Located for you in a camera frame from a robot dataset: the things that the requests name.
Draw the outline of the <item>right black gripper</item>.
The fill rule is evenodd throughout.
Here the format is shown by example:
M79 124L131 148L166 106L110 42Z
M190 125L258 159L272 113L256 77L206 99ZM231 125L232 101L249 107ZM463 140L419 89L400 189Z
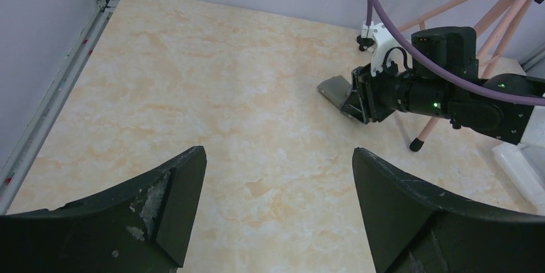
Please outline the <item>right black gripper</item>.
M352 83L340 111L361 123L380 123L392 113L407 112L409 74L407 71L395 75L378 72L372 75L368 64L352 71Z

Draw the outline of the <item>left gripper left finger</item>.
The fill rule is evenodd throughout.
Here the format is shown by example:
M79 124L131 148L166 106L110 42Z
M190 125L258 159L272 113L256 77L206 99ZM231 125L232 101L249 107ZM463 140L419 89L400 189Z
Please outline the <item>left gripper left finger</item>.
M2 272L175 272L206 172L203 146L55 209L1 217Z

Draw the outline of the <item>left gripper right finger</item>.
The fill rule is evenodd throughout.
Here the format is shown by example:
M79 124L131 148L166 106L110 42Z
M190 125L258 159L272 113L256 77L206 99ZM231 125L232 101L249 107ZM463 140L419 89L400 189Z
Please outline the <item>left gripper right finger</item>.
M415 177L365 148L353 177L377 272L543 272L544 217Z

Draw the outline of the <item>grey card holder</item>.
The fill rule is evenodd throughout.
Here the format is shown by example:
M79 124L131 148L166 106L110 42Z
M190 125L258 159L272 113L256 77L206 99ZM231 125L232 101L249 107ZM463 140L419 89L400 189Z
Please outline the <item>grey card holder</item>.
M317 90L341 110L350 95L352 85L345 77L338 75L321 82Z

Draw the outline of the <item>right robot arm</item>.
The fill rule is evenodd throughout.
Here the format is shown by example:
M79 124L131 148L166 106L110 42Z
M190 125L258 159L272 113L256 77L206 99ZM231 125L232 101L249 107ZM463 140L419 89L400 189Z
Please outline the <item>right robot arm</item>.
M346 115L368 124L410 112L514 145L544 146L544 81L512 73L480 78L473 28L422 30L401 44L378 25L359 44L375 52L351 80L339 79L333 102Z

